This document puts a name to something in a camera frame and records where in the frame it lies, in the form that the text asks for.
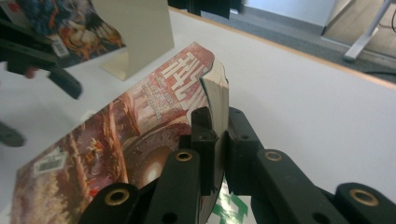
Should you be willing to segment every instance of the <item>illustrated book cover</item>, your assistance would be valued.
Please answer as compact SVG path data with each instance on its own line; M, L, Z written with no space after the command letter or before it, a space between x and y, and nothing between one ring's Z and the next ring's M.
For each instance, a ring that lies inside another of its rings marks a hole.
M52 39L68 67L124 47L119 32L104 22L90 0L16 0L39 34Z
M194 109L223 108L228 118L228 82L221 84L223 97L207 99L217 94L209 84L216 81L212 67L225 76L214 54L192 43L24 165L17 173L11 223L77 223L105 186L142 188L159 177L178 138L191 133ZM203 87L200 77L206 75ZM224 131L227 122L220 119L216 126Z
M16 0L0 1L0 18L6 21L11 21L25 29L32 28L29 20L26 18L23 10Z

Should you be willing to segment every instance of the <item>metal leg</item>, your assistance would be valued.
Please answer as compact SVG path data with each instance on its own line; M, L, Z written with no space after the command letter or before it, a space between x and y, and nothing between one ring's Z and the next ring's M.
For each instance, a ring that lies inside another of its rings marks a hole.
M377 25L381 21L385 12L387 12L390 3L394 0L385 0L382 4L382 7L379 9L376 14L373 22L370 24L369 28L366 32L359 37L359 39L353 44L353 46L349 49L349 51L344 55L344 60L347 62L355 62L358 58L361 51L366 47L366 45L370 42L371 38L375 35L378 30Z

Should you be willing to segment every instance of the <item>white sticker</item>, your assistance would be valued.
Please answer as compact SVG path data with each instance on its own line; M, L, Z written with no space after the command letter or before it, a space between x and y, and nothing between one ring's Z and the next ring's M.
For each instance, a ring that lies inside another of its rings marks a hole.
M50 154L35 163L34 174L41 175L63 169L67 155L68 153L66 151L62 152L59 147L56 147Z
M60 36L52 35L49 38L52 40L52 48L58 57L62 58L70 54Z

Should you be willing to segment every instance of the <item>red book cover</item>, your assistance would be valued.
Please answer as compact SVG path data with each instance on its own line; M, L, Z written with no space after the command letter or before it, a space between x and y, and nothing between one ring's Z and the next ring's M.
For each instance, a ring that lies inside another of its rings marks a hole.
M11 223L77 223L95 194L115 182L142 188L160 176L191 112L207 106L199 76L214 55L192 43L17 174Z

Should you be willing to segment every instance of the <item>book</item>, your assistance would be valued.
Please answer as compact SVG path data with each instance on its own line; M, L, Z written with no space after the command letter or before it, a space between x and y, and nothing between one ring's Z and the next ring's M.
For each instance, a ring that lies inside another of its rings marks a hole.
M16 0L39 34L53 41L60 57L58 64L68 67L123 48L119 32L104 22L90 0Z
M2 19L11 21L12 23L25 29L32 29L29 20L26 18L23 10L16 0L0 1L0 11L1 10L5 14L5 17Z
M25 164L17 173L11 223L77 223L105 186L146 186L161 175L178 138L191 133L191 112L203 106L221 136L229 110L224 68L192 43ZM223 173L217 174L219 189ZM216 199L203 204L202 216Z

